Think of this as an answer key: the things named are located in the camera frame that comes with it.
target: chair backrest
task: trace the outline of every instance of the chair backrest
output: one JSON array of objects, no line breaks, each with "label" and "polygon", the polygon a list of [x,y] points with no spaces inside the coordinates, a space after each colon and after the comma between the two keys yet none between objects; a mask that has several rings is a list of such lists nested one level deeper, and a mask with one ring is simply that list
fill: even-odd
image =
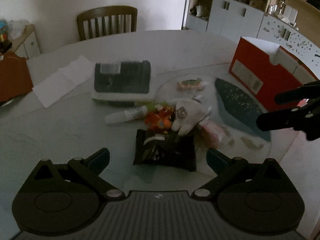
[{"label": "chair backrest", "polygon": [[[131,32],[135,32],[137,29],[137,15],[138,10],[135,7],[131,6],[106,6],[91,9],[85,11],[78,15],[77,17],[77,24],[78,24],[78,31],[81,41],[86,40],[86,35],[84,31],[84,22],[88,21],[88,32],[89,38],[93,38],[93,31],[92,31],[92,24],[91,20],[94,19],[94,27],[95,27],[95,34],[96,37],[100,37],[100,28],[99,28],[99,20],[98,18],[101,17],[101,24],[102,24],[102,35],[106,36],[107,32],[111,35],[114,34],[114,28],[112,25],[112,17],[115,17],[115,24],[116,24],[116,33],[120,33],[120,24],[119,24],[119,16],[123,16],[123,32],[127,32],[127,20],[126,16],[131,15]],[[108,17],[108,29],[106,28],[106,21],[105,17]]]}]

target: toy figure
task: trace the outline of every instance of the toy figure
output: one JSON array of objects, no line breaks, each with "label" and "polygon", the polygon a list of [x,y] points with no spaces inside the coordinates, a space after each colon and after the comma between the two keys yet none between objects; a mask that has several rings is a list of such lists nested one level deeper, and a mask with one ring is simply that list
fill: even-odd
[{"label": "toy figure", "polygon": [[158,113],[148,113],[144,123],[149,125],[148,130],[166,134],[171,129],[173,113],[172,107],[164,106]]},{"label": "toy figure", "polygon": [[182,82],[178,82],[177,89],[181,91],[181,90],[190,90],[192,88],[195,88],[198,91],[202,91],[204,90],[207,84],[208,82],[204,82],[200,78],[197,78],[196,80],[189,79],[189,80],[184,80]]}]

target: white paper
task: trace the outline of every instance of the white paper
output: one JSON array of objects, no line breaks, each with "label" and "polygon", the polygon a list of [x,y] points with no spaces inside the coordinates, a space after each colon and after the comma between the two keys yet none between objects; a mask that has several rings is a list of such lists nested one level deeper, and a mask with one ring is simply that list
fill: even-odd
[{"label": "white paper", "polygon": [[41,101],[42,105],[47,108],[61,97],[69,93],[76,87],[71,80],[57,71],[50,77],[36,85],[32,90]]},{"label": "white paper", "polygon": [[58,69],[66,78],[74,84],[80,85],[92,76],[94,63],[80,56],[77,60],[72,61],[68,66]]}]

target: box label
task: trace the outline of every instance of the box label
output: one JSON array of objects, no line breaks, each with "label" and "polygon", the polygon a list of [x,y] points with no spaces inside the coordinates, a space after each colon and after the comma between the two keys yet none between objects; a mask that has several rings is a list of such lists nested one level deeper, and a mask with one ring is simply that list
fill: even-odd
[{"label": "box label", "polygon": [[255,95],[263,86],[263,82],[253,72],[236,59],[232,69],[235,74]]}]

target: plush toy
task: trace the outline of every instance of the plush toy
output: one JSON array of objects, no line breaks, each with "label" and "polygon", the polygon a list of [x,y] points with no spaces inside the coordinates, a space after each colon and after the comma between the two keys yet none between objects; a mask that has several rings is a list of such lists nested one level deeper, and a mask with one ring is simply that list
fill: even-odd
[{"label": "plush toy", "polygon": [[201,120],[209,115],[209,109],[204,109],[198,98],[182,98],[176,103],[176,118],[172,124],[172,131],[179,131],[178,135],[187,135]]},{"label": "plush toy", "polygon": [[171,116],[174,110],[172,107],[164,106],[158,113],[148,113],[144,123],[149,125],[148,130],[157,133],[166,133],[171,129]]}]

